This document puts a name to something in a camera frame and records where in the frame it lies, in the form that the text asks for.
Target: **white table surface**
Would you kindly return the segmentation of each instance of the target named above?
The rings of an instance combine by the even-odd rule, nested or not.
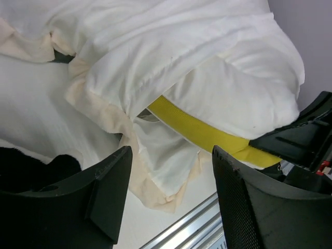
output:
[[[188,183],[182,204],[175,214],[148,209],[134,194],[128,192],[119,243],[114,249],[140,248],[214,192],[216,186],[212,163],[204,165],[202,174]]]

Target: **red component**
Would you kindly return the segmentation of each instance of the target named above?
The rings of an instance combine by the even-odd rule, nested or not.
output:
[[[318,169],[319,171],[323,171],[325,167],[329,167],[330,162],[329,161],[323,161],[320,168]]]

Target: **yellow strap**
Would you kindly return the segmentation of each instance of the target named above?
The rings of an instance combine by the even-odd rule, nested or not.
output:
[[[212,152],[218,145],[240,161],[266,168],[281,161],[279,157],[249,146],[249,140],[227,134],[177,108],[161,96],[149,105],[160,120],[200,148]]]

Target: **wrinkled fabric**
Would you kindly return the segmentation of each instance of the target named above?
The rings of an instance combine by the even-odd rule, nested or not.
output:
[[[0,4],[0,28],[6,34],[0,34],[1,53],[33,62],[49,61],[53,48],[76,55],[68,68],[65,98],[104,131],[123,134],[120,146],[132,146],[134,154],[130,190],[150,208],[174,211],[185,189],[182,181],[194,169],[195,150],[189,145],[170,148],[172,156],[163,165],[155,162],[165,150],[150,155],[156,150],[145,136],[146,128],[153,125],[160,137],[171,131],[139,122],[137,116],[161,95],[203,122],[246,138],[286,125],[298,115],[295,99],[304,79],[302,60],[266,1]],[[251,41],[262,47],[255,48]],[[185,144],[181,137],[175,142]],[[174,167],[173,159],[186,158],[187,152],[181,170]],[[175,170],[181,175],[171,178]]]

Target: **gray wall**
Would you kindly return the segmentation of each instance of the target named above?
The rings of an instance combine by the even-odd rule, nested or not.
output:
[[[300,52],[306,81],[299,105],[323,90],[332,92],[332,0],[268,0],[274,17]]]

